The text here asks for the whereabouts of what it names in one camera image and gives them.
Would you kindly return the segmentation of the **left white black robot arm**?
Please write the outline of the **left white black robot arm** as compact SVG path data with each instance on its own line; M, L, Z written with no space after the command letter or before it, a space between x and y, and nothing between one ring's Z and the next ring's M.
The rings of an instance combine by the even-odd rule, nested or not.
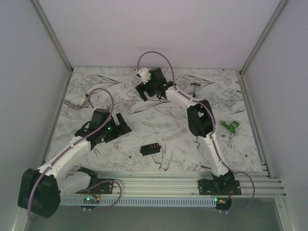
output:
M77 161L94 149L97 144L108 143L127 133L131 128L120 113L114 121L110 111L96 109L90 121L74 134L70 143L53 159L38 169L29 168L22 176L17 205L28 214L51 217L60 202L75 193L91 194L102 185L112 186L114 181L98 178L97 172L81 167L69 175Z

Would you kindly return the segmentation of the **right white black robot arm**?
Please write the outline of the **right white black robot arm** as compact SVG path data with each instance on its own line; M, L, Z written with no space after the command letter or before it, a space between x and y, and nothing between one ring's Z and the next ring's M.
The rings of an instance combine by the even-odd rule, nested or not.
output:
M216 138L216 123L207 100L199 101L183 92L173 81L167 81L161 68L136 69L136 76L141 83L136 86L140 97L146 101L149 96L164 98L171 103L182 107L187 114L190 132L201 137L202 143L208 155L212 177L211 184L217 194L223 195L231 190L235 181L234 174L224 165L222 152Z

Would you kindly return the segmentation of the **black fuse box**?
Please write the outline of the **black fuse box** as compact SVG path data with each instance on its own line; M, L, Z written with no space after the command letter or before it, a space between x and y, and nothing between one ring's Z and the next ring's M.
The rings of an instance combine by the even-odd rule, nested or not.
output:
M155 153L159 153L160 150L161 150L161 146L159 145L159 143L152 143L152 144L141 146L140 153L143 156L146 156L146 155L152 155Z

